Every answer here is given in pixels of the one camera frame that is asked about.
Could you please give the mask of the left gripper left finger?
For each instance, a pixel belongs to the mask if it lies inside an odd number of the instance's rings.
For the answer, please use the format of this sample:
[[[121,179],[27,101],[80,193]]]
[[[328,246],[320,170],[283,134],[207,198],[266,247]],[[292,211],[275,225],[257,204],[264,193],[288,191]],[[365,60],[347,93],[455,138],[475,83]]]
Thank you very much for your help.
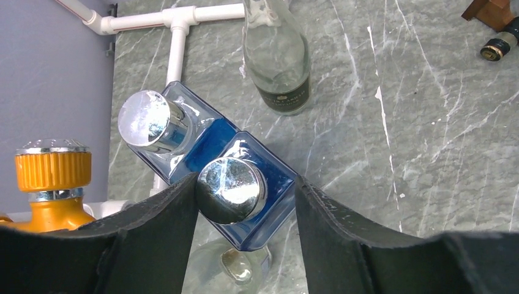
[[[1,292],[180,293],[198,217],[196,178],[76,230],[1,227]]]

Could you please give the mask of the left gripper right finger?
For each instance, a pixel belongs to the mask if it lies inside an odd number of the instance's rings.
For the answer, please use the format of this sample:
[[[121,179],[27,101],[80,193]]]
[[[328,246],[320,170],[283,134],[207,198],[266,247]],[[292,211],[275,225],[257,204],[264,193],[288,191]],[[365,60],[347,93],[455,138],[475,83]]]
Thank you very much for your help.
[[[517,293],[518,234],[418,238],[380,225],[296,178],[310,293]]]

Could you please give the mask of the blue square bottle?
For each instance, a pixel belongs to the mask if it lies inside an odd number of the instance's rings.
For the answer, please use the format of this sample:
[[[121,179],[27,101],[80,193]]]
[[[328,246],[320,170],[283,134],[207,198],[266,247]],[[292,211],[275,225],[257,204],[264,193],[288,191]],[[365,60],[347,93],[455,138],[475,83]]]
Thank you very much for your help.
[[[199,173],[200,213],[239,251],[264,247],[295,209],[297,173],[246,131]]]

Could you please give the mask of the clear lying bottle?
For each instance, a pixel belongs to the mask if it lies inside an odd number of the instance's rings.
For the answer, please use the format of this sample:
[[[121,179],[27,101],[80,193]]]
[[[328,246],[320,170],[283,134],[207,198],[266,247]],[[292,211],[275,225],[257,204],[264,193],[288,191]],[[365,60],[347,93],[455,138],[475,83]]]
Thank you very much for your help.
[[[258,293],[272,263],[267,246],[238,251],[220,238],[190,254],[182,293]]]

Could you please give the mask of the clear stoppered glass bottle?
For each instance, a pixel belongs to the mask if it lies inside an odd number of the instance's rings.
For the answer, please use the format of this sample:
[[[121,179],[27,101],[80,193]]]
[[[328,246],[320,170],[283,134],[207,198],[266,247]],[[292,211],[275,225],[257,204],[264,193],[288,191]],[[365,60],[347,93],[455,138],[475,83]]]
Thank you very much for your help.
[[[118,115],[128,147],[171,185],[200,172],[240,131],[205,100],[178,81],[162,92],[130,96]]]

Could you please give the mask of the clear tall empty bottle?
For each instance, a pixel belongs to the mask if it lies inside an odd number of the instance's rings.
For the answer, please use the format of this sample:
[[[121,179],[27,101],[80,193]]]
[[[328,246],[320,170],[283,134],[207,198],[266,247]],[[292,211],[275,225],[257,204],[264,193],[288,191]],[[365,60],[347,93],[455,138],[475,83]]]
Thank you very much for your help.
[[[244,61],[264,103],[295,115],[310,100],[307,38],[284,1],[244,1]]]

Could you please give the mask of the wooden wine rack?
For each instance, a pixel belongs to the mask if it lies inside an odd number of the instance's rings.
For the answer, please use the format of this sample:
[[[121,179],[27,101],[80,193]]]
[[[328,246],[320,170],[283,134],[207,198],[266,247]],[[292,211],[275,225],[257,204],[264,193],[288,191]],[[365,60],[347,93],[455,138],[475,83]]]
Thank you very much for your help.
[[[510,0],[473,0],[461,17],[467,21],[476,18],[499,32],[515,18],[515,14],[510,9]]]

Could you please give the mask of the orange brass tap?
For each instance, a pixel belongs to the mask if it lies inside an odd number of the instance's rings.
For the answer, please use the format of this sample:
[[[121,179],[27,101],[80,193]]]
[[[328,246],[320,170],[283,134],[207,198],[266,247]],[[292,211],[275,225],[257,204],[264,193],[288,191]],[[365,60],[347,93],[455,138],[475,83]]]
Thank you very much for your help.
[[[76,139],[38,139],[15,153],[18,188],[29,195],[31,218],[1,226],[32,233],[76,230],[94,221],[84,210],[84,187],[91,182],[92,154]]]

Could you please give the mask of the white pvc pipe frame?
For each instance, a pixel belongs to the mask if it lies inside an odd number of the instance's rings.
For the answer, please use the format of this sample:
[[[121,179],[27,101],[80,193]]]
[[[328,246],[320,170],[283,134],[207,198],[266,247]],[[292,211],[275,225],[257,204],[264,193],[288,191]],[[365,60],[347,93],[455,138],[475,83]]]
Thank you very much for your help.
[[[88,166],[86,150],[73,141],[35,140],[16,156],[18,184],[29,199],[30,211],[2,214],[3,226],[43,232],[60,228],[73,229],[93,218],[103,218],[139,200],[164,190],[168,181],[153,173],[132,148],[152,147],[173,121],[171,107],[152,89],[179,82],[182,78],[185,43],[192,26],[212,21],[241,19],[245,15],[240,3],[220,6],[172,6],[160,12],[101,18],[92,13],[89,26],[101,33],[116,35],[116,58],[126,59],[116,67],[121,78],[114,81],[111,106],[110,164],[108,166],[108,200],[79,206],[82,182],[60,185],[38,184],[31,188],[30,176],[48,176],[44,168],[32,168],[30,158],[54,164],[59,156],[79,159],[74,172]]]

